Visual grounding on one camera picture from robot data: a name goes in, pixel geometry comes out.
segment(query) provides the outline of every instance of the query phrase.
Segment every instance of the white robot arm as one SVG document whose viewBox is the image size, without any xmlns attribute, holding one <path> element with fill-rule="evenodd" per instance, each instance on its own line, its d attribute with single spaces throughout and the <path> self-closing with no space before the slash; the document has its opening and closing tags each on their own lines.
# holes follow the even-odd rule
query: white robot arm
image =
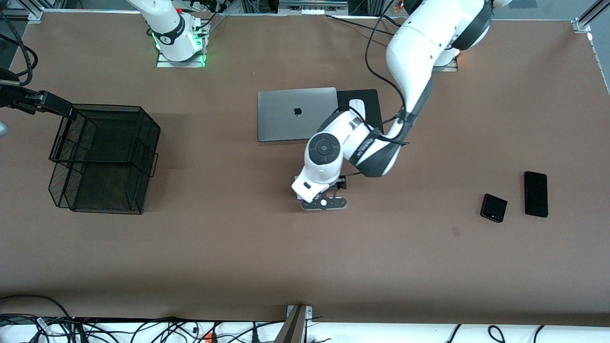
<svg viewBox="0 0 610 343">
<path fill-rule="evenodd" d="M 367 177 L 389 172 L 428 99 L 434 65 L 446 65 L 459 50 L 477 44 L 487 33 L 492 8 L 510 1 L 412 0 L 413 12 L 386 51 L 404 101 L 394 124 L 381 134 L 352 109 L 332 114 L 307 143 L 305 166 L 292 184 L 297 195 L 311 203 L 328 190 L 339 178 L 342 157 Z"/>
<path fill-rule="evenodd" d="M 127 0 L 142 15 L 163 55 L 175 62 L 191 58 L 203 48 L 201 19 L 178 13 L 171 0 Z"/>
</svg>

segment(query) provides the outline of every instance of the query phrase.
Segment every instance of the cable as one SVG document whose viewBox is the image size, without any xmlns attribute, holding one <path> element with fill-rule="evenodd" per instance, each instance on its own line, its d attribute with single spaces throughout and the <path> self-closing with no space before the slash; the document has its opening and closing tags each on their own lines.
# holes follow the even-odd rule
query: cable
<svg viewBox="0 0 610 343">
<path fill-rule="evenodd" d="M 156 340 L 158 340 L 159 338 L 161 338 L 161 342 L 163 342 L 163 335 L 164 335 L 166 332 L 168 332 L 168 331 L 169 331 L 169 330 L 170 330 L 172 327 L 177 327 L 177 326 L 178 326 L 178 324 L 177 324 L 177 323 L 172 323 L 171 325 L 170 325 L 170 323 L 168 323 L 168 325 L 167 325 L 167 329 L 165 329 L 165 330 L 161 331 L 161 333 L 160 333 L 160 334 L 158 334 L 157 336 L 155 336 L 155 338 L 153 338 L 153 339 L 152 339 L 151 343 L 154 343 L 154 342 L 155 342 Z"/>
<path fill-rule="evenodd" d="M 462 326 L 462 324 L 457 324 L 456 327 L 453 328 L 453 332 L 451 332 L 451 336 L 447 340 L 447 343 L 453 342 L 453 339 L 456 337 L 456 333 L 458 333 L 459 327 L 461 327 L 461 326 Z"/>
<path fill-rule="evenodd" d="M 94 334 L 88 335 L 87 337 L 89 337 L 89 336 L 93 337 L 95 339 L 99 339 L 100 341 L 103 341 L 104 343 L 110 343 L 109 341 L 107 341 L 107 340 L 105 340 L 105 339 L 103 339 L 101 337 L 95 336 Z"/>
<path fill-rule="evenodd" d="M 373 8 L 373 15 L 374 15 L 374 16 L 379 16 L 379 15 L 381 15 L 381 12 L 380 12 L 380 11 L 381 11 L 381 9 L 383 8 L 383 3 L 384 3 L 384 1 L 385 1 L 385 0 L 377 0 L 377 1 L 375 2 L 375 6 L 374 6 L 374 8 Z"/>
<path fill-rule="evenodd" d="M 28 73 L 28 76 L 31 75 L 31 65 L 29 65 L 29 69 L 30 69 L 30 72 Z M 45 295 L 37 295 L 37 294 L 15 294 L 15 295 L 9 295 L 7 297 L 2 297 L 2 298 L 0 298 L 0 301 L 6 300 L 6 299 L 11 299 L 11 298 L 39 298 L 39 299 L 48 300 L 48 301 L 52 302 L 54 305 L 56 305 L 63 312 L 63 314 L 66 316 L 66 318 L 70 318 L 68 311 L 66 311 L 66 309 L 62 306 L 62 304 L 60 304 L 57 300 L 55 300 L 51 297 L 47 297 Z M 71 332 L 72 341 L 74 343 L 77 343 L 76 342 L 76 329 L 72 328 L 72 325 L 68 325 L 68 328 L 70 329 L 70 332 Z M 87 338 L 83 335 L 82 331 L 80 332 L 80 336 L 81 336 L 82 342 L 87 342 Z"/>
<path fill-rule="evenodd" d="M 283 322 L 284 322 L 284 320 L 276 320 L 275 322 L 267 322 L 267 323 L 263 323 L 263 324 L 256 325 L 256 326 L 255 326 L 255 327 L 253 327 L 252 329 L 248 329 L 248 330 L 246 330 L 246 331 L 244 331 L 244 332 L 242 332 L 242 333 L 238 334 L 238 335 L 237 335 L 237 336 L 235 336 L 233 339 L 229 340 L 229 342 L 227 342 L 227 343 L 231 343 L 231 342 L 233 342 L 233 341 L 238 340 L 238 339 L 239 339 L 239 337 L 242 337 L 243 335 L 245 335 L 245 334 L 249 333 L 250 331 L 254 330 L 255 328 L 257 328 L 257 329 L 258 329 L 258 328 L 266 327 L 267 325 L 271 325 L 271 324 L 277 324 L 277 323 L 283 323 Z"/>
<path fill-rule="evenodd" d="M 389 9 L 391 5 L 392 5 L 392 3 L 390 2 L 390 3 L 388 4 L 388 6 L 386 6 L 386 10 L 385 10 L 385 11 L 387 11 L 387 9 Z M 406 107 L 406 106 L 405 106 L 405 102 L 404 102 L 404 97 L 403 97 L 403 94 L 402 94 L 402 92 L 400 91 L 400 89 L 398 89 L 398 86 L 396 86 L 396 85 L 395 85 L 395 84 L 394 84 L 392 81 L 390 81 L 390 80 L 388 80 L 388 79 L 384 78 L 383 76 L 379 75 L 378 73 L 376 73 L 376 72 L 375 72 L 373 69 L 371 69 L 371 66 L 368 64 L 368 49 L 369 49 L 369 47 L 371 46 L 371 42 L 372 42 L 372 40 L 373 40 L 373 36 L 375 35 L 375 31 L 377 31 L 377 27 L 378 27 L 378 26 L 379 26 L 379 24 L 381 23 L 381 20 L 382 20 L 382 19 L 383 19 L 383 16 L 380 16 L 380 17 L 379 17 L 379 19 L 377 19 L 377 23 L 375 24 L 375 27 L 373 28 L 373 32 L 371 32 L 371 36 L 368 38 L 368 42 L 367 42 L 367 48 L 366 48 L 366 50 L 364 51 L 364 62 L 366 63 L 368 70 L 369 70 L 369 71 L 370 71 L 370 72 L 371 72 L 373 75 L 377 76 L 378 78 L 382 79 L 383 81 L 386 81 L 386 82 L 387 82 L 389 85 L 391 85 L 391 86 L 392 86 L 392 87 L 393 87 L 393 88 L 396 90 L 396 92 L 398 93 L 398 95 L 400 95 L 400 99 L 403 101 L 403 107 Z"/>
<path fill-rule="evenodd" d="M 356 11 L 358 10 L 358 7 L 362 6 L 363 3 L 364 3 L 364 0 L 362 0 L 357 6 L 355 6 L 354 10 L 350 12 L 350 15 L 356 13 Z"/>
<path fill-rule="evenodd" d="M 239 342 L 239 343 L 246 343 L 246 342 L 242 341 L 241 339 L 235 337 L 234 334 L 221 334 L 220 336 L 216 336 L 216 338 L 225 338 L 225 337 L 232 337 L 232 338 L 236 339 L 237 342 Z"/>
<path fill-rule="evenodd" d="M 383 18 L 387 19 L 390 23 L 392 23 L 396 27 L 401 27 L 402 26 L 401 24 L 398 24 L 394 19 L 390 18 L 387 15 L 383 15 Z"/>
<path fill-rule="evenodd" d="M 17 33 L 17 30 L 13 26 L 13 23 L 10 22 L 10 20 L 6 17 L 6 15 L 4 15 L 3 12 L 0 12 L 0 16 L 2 16 L 2 19 L 4 20 L 6 25 L 9 27 L 10 31 L 13 33 L 13 36 L 15 36 L 15 40 L 17 40 L 18 45 L 21 48 L 21 52 L 23 53 L 23 58 L 26 60 L 27 78 L 25 81 L 19 82 L 19 85 L 23 87 L 25 85 L 28 85 L 30 82 L 32 82 L 33 72 L 32 72 L 32 64 L 30 63 L 30 57 L 28 56 L 26 46 L 23 44 L 23 41 L 21 40 L 21 36 L 19 35 L 19 33 Z"/>
<path fill-rule="evenodd" d="M 147 328 L 143 328 L 143 327 L 142 327 L 142 328 L 139 328 L 139 329 L 137 329 L 137 330 L 135 330 L 135 331 L 128 332 L 128 331 L 114 331 L 114 330 L 113 330 L 113 331 L 107 331 L 107 330 L 104 330 L 104 329 L 102 329 L 102 328 L 100 328 L 100 327 L 97 327 L 97 326 L 95 326 L 95 325 L 85 323 L 85 325 L 87 325 L 87 326 L 90 326 L 90 327 L 92 327 L 92 328 L 97 329 L 97 330 L 89 330 L 89 331 L 87 331 L 87 333 L 104 333 L 104 334 L 112 334 L 112 333 L 122 333 L 122 334 L 137 334 L 137 333 L 138 333 L 138 332 L 140 332 L 140 331 L 148 330 L 148 329 L 153 328 L 153 327 L 156 327 L 157 325 L 160 325 L 160 324 L 162 324 L 162 322 L 159 322 L 159 323 L 154 323 L 154 324 L 152 324 L 151 326 L 149 326 L 149 327 L 147 327 Z"/>
<path fill-rule="evenodd" d="M 201 338 L 199 338 L 199 340 L 197 340 L 197 343 L 201 343 L 207 337 L 207 335 L 211 334 L 212 332 L 215 332 L 216 327 L 219 326 L 220 324 L 222 324 L 222 322 L 214 322 L 214 325 L 212 325 L 212 328 L 210 330 L 208 330 L 203 336 L 201 336 Z"/>
<path fill-rule="evenodd" d="M 536 332 L 534 332 L 534 340 L 533 340 L 533 343 L 536 343 L 536 339 L 538 338 L 538 334 L 540 333 L 540 330 L 542 330 L 542 328 L 543 328 L 543 327 L 544 327 L 544 325 L 539 326 L 539 327 L 536 329 Z"/>
<path fill-rule="evenodd" d="M 305 328 L 305 337 L 307 337 L 307 328 Z M 259 330 L 256 328 L 256 322 L 252 322 L 252 343 L 260 343 Z"/>
<path fill-rule="evenodd" d="M 332 15 L 328 15 L 328 14 L 325 14 L 325 15 L 326 15 L 328 18 L 332 18 L 332 19 L 335 19 L 335 20 L 337 20 L 337 21 L 342 21 L 342 22 L 344 22 L 344 23 L 348 23 L 348 24 L 352 24 L 352 25 L 359 26 L 359 27 L 363 27 L 363 28 L 365 28 L 365 29 L 373 30 L 373 28 L 372 28 L 372 27 L 370 27 L 370 26 L 366 26 L 366 25 L 362 25 L 362 24 L 354 23 L 353 21 L 349 21 L 349 20 L 345 20 L 345 19 L 337 18 L 336 16 L 332 16 Z M 391 33 L 391 32 L 387 32 L 387 31 L 383 31 L 383 30 L 377 30 L 377 32 L 381 32 L 382 34 L 386 34 L 386 35 L 390 35 L 390 36 L 393 36 L 393 35 L 394 35 L 394 34 L 393 34 L 393 33 Z"/>
<path fill-rule="evenodd" d="M 113 340 L 113 341 L 115 341 L 115 343 L 120 343 L 120 342 L 118 341 L 118 339 L 116 339 L 116 337 L 115 337 L 115 336 L 112 336 L 112 335 L 111 335 L 111 334 L 109 334 L 109 333 L 104 333 L 104 334 L 106 334 L 106 336 L 108 336 L 108 337 L 112 338 L 112 340 Z M 86 333 L 85 333 L 85 337 L 89 337 L 89 336 L 94 337 L 94 338 L 97 338 L 97 339 L 101 339 L 101 338 L 99 338 L 97 335 L 94 335 L 94 334 L 93 334 L 91 331 L 88 331 L 88 332 L 86 332 Z"/>
<path fill-rule="evenodd" d="M 135 329 L 134 331 L 134 335 L 131 336 L 131 339 L 129 340 L 129 343 L 134 343 L 134 339 L 135 339 L 135 335 L 138 334 L 138 332 L 140 332 L 141 330 L 143 330 L 142 328 L 146 325 L 149 324 L 150 322 L 145 322 L 142 323 L 137 329 Z"/>
<path fill-rule="evenodd" d="M 45 318 L 46 319 L 45 320 L 45 319 L 43 319 L 41 317 L 35 317 L 33 315 L 30 315 L 30 314 L 27 314 L 27 315 L 25 315 L 25 314 L 4 314 L 4 315 L 0 315 L 0 317 L 9 317 L 11 319 L 12 318 L 21 318 L 21 320 L 18 321 L 18 322 L 14 321 L 14 320 L 10 320 L 10 319 L 4 319 L 5 321 L 11 322 L 11 323 L 20 323 L 20 322 L 23 322 L 25 320 L 28 320 L 28 321 L 32 322 L 36 326 L 36 329 L 37 329 L 36 334 L 32 338 L 32 340 L 34 340 L 34 342 L 37 342 L 36 337 L 40 337 L 40 336 L 44 336 L 46 341 L 47 341 L 47 343 L 50 343 L 49 338 L 65 337 L 65 338 L 68 338 L 68 341 L 70 341 L 70 338 L 73 337 L 73 333 L 71 331 L 68 331 L 61 323 L 59 323 L 60 321 L 64 321 L 63 319 Z M 43 328 L 42 326 L 40 326 L 39 322 L 37 320 L 35 320 L 35 318 L 43 319 L 45 325 L 47 325 L 47 326 L 49 326 L 49 324 L 50 325 L 57 324 L 62 329 L 64 334 L 49 334 L 49 333 L 47 333 L 46 332 L 46 328 Z"/>
<path fill-rule="evenodd" d="M 214 17 L 215 17 L 217 14 L 218 14 L 218 12 L 214 12 L 214 13 L 212 14 L 212 16 L 210 17 L 210 19 L 208 19 L 208 20 L 206 21 L 206 23 L 205 23 L 205 24 L 203 24 L 203 25 L 201 25 L 201 26 L 197 26 L 197 27 L 195 27 L 195 31 L 197 31 L 197 30 L 201 30 L 202 28 L 206 27 L 206 26 L 207 26 L 209 23 L 211 23 L 211 22 L 212 22 L 212 19 L 214 19 Z"/>
<path fill-rule="evenodd" d="M 498 330 L 498 332 L 500 333 L 500 337 L 501 340 L 497 339 L 493 334 L 492 334 L 492 329 L 496 329 Z M 487 328 L 487 334 L 489 334 L 489 337 L 491 337 L 491 339 L 493 339 L 494 341 L 498 342 L 498 343 L 506 343 L 506 340 L 504 340 L 504 334 L 502 333 L 502 330 L 500 330 L 500 328 L 498 328 L 495 325 L 489 325 L 489 327 Z"/>
<path fill-rule="evenodd" d="M 16 40 L 8 38 L 8 37 L 6 37 L 3 34 L 0 34 L 0 38 L 6 40 L 8 42 L 13 43 L 14 45 L 19 45 L 19 43 Z M 34 68 L 36 68 L 36 66 L 38 65 L 38 55 L 36 55 L 36 52 L 34 52 L 34 50 L 28 48 L 27 45 L 24 45 L 24 46 L 26 47 L 26 50 L 28 50 L 32 54 L 32 57 L 34 58 L 34 63 L 32 63 L 32 70 L 34 70 Z M 20 73 L 15 74 L 15 75 L 22 76 L 22 75 L 25 75 L 25 74 L 27 74 L 27 69 L 22 71 L 22 72 L 20 72 Z"/>
<path fill-rule="evenodd" d="M 255 5 L 254 5 L 254 4 L 251 2 L 251 1 L 250 1 L 250 0 L 245 0 L 245 1 L 246 1 L 247 3 L 249 3 L 249 4 L 250 4 L 250 6 L 251 6 L 251 7 L 252 7 L 254 10 L 256 10 L 256 11 L 257 11 L 257 12 L 259 12 L 259 13 L 263 13 L 263 12 L 261 12 L 261 11 L 260 11 L 260 10 L 259 10 L 259 9 L 258 9 L 258 8 L 257 8 L 257 7 L 256 7 L 256 6 L 255 6 Z"/>
</svg>

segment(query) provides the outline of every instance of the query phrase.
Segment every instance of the smartphone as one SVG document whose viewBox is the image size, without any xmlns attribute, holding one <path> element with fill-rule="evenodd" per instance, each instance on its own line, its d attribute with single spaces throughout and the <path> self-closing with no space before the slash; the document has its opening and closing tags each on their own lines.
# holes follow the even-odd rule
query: smartphone
<svg viewBox="0 0 610 343">
<path fill-rule="evenodd" d="M 491 194 L 485 194 L 483 199 L 483 207 L 481 208 L 481 216 L 501 223 L 504 221 L 504 213 L 508 201 L 497 198 Z"/>
<path fill-rule="evenodd" d="M 525 172 L 525 214 L 548 217 L 547 176 Z"/>
</svg>

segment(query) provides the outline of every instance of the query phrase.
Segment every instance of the black mesh basket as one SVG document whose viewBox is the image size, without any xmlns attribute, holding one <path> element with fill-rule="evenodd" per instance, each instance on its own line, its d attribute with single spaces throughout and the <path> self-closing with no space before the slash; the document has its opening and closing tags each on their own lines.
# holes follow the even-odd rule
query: black mesh basket
<svg viewBox="0 0 610 343">
<path fill-rule="evenodd" d="M 142 214 L 161 128 L 134 106 L 73 105 L 49 159 L 55 205 L 75 212 Z"/>
</svg>

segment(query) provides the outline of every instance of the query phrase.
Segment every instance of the laptop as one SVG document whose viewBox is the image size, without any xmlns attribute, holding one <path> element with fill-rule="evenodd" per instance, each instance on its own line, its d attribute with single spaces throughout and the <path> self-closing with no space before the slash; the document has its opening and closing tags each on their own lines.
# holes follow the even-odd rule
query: laptop
<svg viewBox="0 0 610 343">
<path fill-rule="evenodd" d="M 337 89 L 259 92 L 259 141 L 310 139 L 337 109 Z"/>
</svg>

